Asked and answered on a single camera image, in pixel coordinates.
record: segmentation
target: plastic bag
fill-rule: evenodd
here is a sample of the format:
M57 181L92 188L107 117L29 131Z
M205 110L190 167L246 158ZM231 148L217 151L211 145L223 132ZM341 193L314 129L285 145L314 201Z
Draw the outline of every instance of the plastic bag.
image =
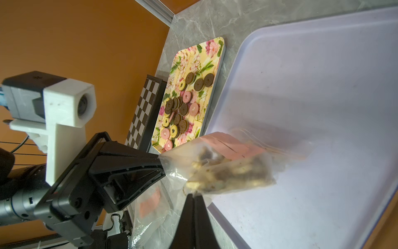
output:
M248 130L230 133L205 135L159 155L170 190L222 194L265 187L289 163L305 158L269 146Z
M141 248L170 212L167 194L161 182L156 182L135 200L131 248Z

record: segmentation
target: gray marble surface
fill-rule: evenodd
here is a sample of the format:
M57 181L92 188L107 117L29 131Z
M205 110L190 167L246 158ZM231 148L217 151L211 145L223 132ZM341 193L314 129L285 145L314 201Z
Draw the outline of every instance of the gray marble surface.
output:
M218 36L225 39L226 52L208 109L209 118L204 124L206 129L239 47L254 30L396 3L398 0L201 0L175 15L156 77L167 80L173 58L179 50ZM150 152L158 154L152 147ZM214 219L212 224L222 248L235 248Z

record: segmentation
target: checkerboard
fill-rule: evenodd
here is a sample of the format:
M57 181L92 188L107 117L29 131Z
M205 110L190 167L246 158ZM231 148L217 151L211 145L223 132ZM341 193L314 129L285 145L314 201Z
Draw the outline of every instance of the checkerboard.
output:
M148 150L165 88L166 81L147 75L125 145Z

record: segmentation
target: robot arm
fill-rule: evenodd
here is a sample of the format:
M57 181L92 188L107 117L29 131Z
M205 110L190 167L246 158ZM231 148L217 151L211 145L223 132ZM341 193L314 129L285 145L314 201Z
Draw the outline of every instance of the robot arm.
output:
M34 71L5 79L2 88L15 118L10 128L47 152L47 166L11 171L14 156L0 149L0 225L41 219L87 247L102 209L123 210L165 176L157 155L111 141L106 132L86 144L84 125L96 109L91 84ZM187 197L181 220L170 248L219 249L201 196Z

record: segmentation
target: plastic tray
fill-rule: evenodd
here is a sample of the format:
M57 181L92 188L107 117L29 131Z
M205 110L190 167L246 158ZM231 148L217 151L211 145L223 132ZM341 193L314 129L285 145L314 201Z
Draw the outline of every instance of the plastic tray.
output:
M188 105L194 102L198 103L199 113L194 117L189 114L184 117L184 119L189 122L189 129L185 133L180 134L177 139L173 139L173 145L174 147L179 146L201 135L202 124L206 121L208 115L206 110L213 98L213 89L217 83L224 54L224 39L222 37L218 37L178 51L174 57L172 69L170 70L169 79L163 96L163 102L160 106L158 120L152 135L152 146L159 153L165 151L164 144L166 143L166 140L160 137L160 131L164 128L163 118L166 100L167 98L174 98L183 95L184 91L180 91L178 89L178 84L185 80L187 74L190 72L194 72L196 74L194 81L199 78L204 78L209 73L214 74L215 78L210 87L204 87L203 90L199 92L193 89L194 82L189 84L185 89L185 91L192 92L192 100Z
M206 134L256 128L270 145L315 149L277 185L209 209L251 249L361 248L398 185L397 95L397 7L256 30Z

